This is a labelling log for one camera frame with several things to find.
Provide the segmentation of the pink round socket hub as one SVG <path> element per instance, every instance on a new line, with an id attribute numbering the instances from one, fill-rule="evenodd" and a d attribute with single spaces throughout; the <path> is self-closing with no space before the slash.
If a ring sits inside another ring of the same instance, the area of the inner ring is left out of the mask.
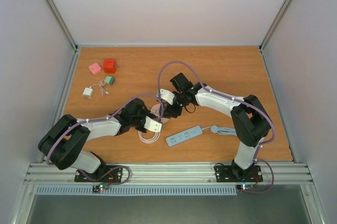
<path id="1" fill-rule="evenodd" d="M 153 115 L 155 115 L 156 117 L 159 117 L 160 116 L 160 109 L 161 109 L 161 105 L 156 104 L 151 108 L 151 113 Z M 163 123 L 163 124 L 167 123 L 168 121 L 169 121 L 168 118 L 164 118 L 164 117 L 161 118 L 161 123 Z"/>

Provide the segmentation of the light blue power strip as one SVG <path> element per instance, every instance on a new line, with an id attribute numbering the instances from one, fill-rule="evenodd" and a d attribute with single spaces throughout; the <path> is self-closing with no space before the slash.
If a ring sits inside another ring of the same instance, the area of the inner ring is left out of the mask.
<path id="1" fill-rule="evenodd" d="M 198 137 L 202 133 L 203 133 L 202 128 L 200 126 L 195 126 L 190 129 L 184 130 L 180 133 L 177 133 L 175 135 L 167 137 L 166 143 L 169 147 L 173 147 L 185 141 Z"/>

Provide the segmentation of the green small plug charger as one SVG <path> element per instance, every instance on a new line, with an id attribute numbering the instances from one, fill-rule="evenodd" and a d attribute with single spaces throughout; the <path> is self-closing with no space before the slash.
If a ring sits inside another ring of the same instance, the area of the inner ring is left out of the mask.
<path id="1" fill-rule="evenodd" d="M 105 83 L 108 85 L 113 85 L 115 83 L 116 79 L 113 76 L 106 76 L 105 77 Z"/>

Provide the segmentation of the red cube plug adapter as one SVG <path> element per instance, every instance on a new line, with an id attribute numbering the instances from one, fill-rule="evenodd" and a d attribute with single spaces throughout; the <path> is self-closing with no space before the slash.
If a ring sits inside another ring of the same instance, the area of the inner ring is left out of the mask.
<path id="1" fill-rule="evenodd" d="M 115 74 L 117 69 L 117 64 L 115 59 L 107 58 L 103 61 L 103 71 L 107 74 Z"/>

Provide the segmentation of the white USB wall charger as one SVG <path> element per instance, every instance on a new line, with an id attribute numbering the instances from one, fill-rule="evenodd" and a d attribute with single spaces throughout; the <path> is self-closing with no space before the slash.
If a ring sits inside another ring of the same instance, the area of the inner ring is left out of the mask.
<path id="1" fill-rule="evenodd" d="M 85 87 L 82 93 L 82 96 L 84 98 L 91 98 L 93 94 L 93 88 L 92 87 Z"/>

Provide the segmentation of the pink cube plug adapter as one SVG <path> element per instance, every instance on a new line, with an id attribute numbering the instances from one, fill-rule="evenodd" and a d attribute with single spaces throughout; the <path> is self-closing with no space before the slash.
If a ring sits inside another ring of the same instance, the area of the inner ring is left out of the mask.
<path id="1" fill-rule="evenodd" d="M 93 75 L 97 75 L 101 72 L 102 68 L 98 63 L 93 63 L 89 65 L 89 70 Z"/>

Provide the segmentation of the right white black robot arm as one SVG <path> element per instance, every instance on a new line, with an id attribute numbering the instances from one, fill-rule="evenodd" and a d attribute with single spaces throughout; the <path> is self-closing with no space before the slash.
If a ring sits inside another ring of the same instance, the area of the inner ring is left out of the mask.
<path id="1" fill-rule="evenodd" d="M 230 117 L 240 140 L 231 163 L 231 173 L 237 181 L 246 179 L 251 174 L 263 140 L 274 129 L 259 99 L 254 95 L 232 96 L 203 83 L 194 85 L 183 73 L 177 74 L 170 82 L 175 91 L 161 88 L 157 91 L 158 97 L 165 102 L 161 111 L 163 117 L 177 118 L 181 116 L 183 108 L 190 104 L 207 107 Z"/>

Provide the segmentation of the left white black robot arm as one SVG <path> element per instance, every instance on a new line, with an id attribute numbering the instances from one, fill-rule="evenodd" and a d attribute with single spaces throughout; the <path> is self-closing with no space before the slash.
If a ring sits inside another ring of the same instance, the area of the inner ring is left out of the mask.
<path id="1" fill-rule="evenodd" d="M 106 175 L 104 161 L 85 152 L 85 143 L 100 137 L 119 136 L 132 127 L 143 133 L 159 133 L 162 124 L 141 99 L 134 98 L 102 118 L 76 119 L 70 114 L 64 115 L 40 140 L 38 149 L 46 156 L 47 164 L 54 164 L 59 170 L 76 168 L 87 172 L 94 181 L 100 181 Z"/>

